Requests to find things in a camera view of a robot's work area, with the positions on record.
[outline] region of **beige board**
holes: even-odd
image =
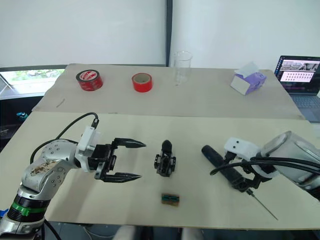
[[[33,112],[0,153],[0,209],[8,208],[16,195],[32,151],[53,139],[79,113]],[[87,117],[63,136],[78,141]],[[144,148],[116,150],[113,173],[142,175],[127,183],[104,183],[94,173],[71,170],[52,199],[50,221],[184,226],[219,229],[319,229],[320,204],[283,176],[261,184],[255,195],[279,219],[275,220],[246,193],[232,189],[218,173],[210,176],[211,163],[202,155],[204,145],[220,154],[229,137],[258,146],[292,130],[319,147],[311,124],[303,120],[254,118],[203,118],[99,114],[100,143],[115,137],[133,138]],[[156,174],[154,159],[164,140],[170,140],[176,156],[171,177]],[[161,204],[161,194],[180,196],[178,207]]]
[[[76,75],[87,69],[99,71],[100,89],[80,88]],[[70,64],[33,111],[304,120],[274,73],[261,72],[265,84],[243,96],[230,86],[233,69],[192,68],[189,81],[175,86],[171,67]],[[136,73],[152,75],[149,92],[134,90],[131,77]]]

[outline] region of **needle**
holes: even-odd
[[[255,195],[254,192],[251,189],[248,189],[246,191],[247,194],[249,194],[250,196],[254,197],[255,200],[258,201],[258,203],[260,203],[260,205],[267,210],[275,219],[279,220]]]

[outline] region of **tape roll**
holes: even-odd
[[[79,72],[75,78],[85,91],[95,91],[104,84],[99,72],[92,69]]]
[[[146,93],[152,89],[152,77],[148,73],[139,72],[132,76],[133,88],[139,93]]]

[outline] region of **cable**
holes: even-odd
[[[298,164],[290,163],[290,162],[281,162],[281,161],[247,161],[247,162],[236,162],[236,163],[231,163],[227,165],[223,165],[220,167],[217,167],[216,169],[212,170],[210,172],[210,175],[215,175],[217,172],[224,170],[224,169],[229,169],[229,168],[234,168],[234,167],[243,167],[243,166],[251,166],[251,165],[274,165],[274,166],[284,166],[284,167],[289,167],[289,168],[294,168],[294,169],[300,169],[309,173],[313,173],[316,175],[320,175],[320,171],[314,170],[313,168],[306,167],[306,166],[301,166]]]
[[[92,240],[92,236],[95,236],[95,237],[98,237],[98,238],[102,238],[102,239],[110,239],[110,238],[113,238],[115,236],[115,235],[111,235],[111,236],[99,235],[99,234],[96,234],[96,233],[93,233],[93,232],[89,231],[85,226],[83,227],[83,230],[89,236],[90,240]]]
[[[65,138],[59,138],[59,139],[61,139],[61,140],[67,140],[67,141],[69,141],[69,142],[71,142],[71,143],[73,143],[73,144],[77,144],[77,143],[78,143],[77,141],[73,141],[73,140],[69,140],[69,139],[65,139]],[[51,142],[53,142],[53,141],[55,141],[55,140],[57,140],[57,139],[51,139],[51,140],[46,141],[46,142],[42,143],[41,145],[39,145],[39,146],[32,152],[32,154],[31,154],[31,156],[30,156],[30,164],[32,164],[32,163],[34,162],[35,155],[36,155],[36,153],[39,151],[39,149],[41,149],[43,146],[45,146],[45,145],[47,145],[47,144],[49,144],[49,143],[51,143]]]
[[[86,116],[89,116],[89,115],[93,115],[94,116],[94,120],[91,124],[91,127],[94,127],[94,128],[97,128],[97,125],[99,123],[99,117],[98,115],[95,113],[95,112],[88,112],[86,114],[83,114],[81,115],[80,117],[76,118],[75,120],[73,120],[68,126],[66,126],[62,132],[60,132],[60,134],[55,138],[55,139],[59,139],[61,138],[61,136],[73,125],[75,124],[76,122],[78,122],[79,120],[85,118]]]
[[[298,164],[304,164],[308,166],[312,166],[315,168],[320,169],[320,164],[313,162],[313,161],[307,161],[307,160],[301,160],[296,158],[286,158],[286,157],[266,157],[266,156],[254,156],[250,159],[251,161],[280,161],[280,162],[290,162],[290,163],[298,163]]]
[[[51,230],[51,232],[53,233],[53,235],[55,236],[55,238],[57,240],[62,240],[59,236],[59,234],[57,233],[57,231],[54,229],[54,227],[50,224],[50,222],[48,222],[47,220],[44,220],[44,223],[47,225],[47,227]]]
[[[46,240],[46,232],[45,232],[45,225],[44,224],[41,227],[41,240]]]

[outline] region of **tissue box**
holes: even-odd
[[[235,74],[231,82],[231,87],[243,95],[247,95],[254,90],[259,89],[266,80],[266,76],[260,72],[255,72],[247,77],[241,74]]]

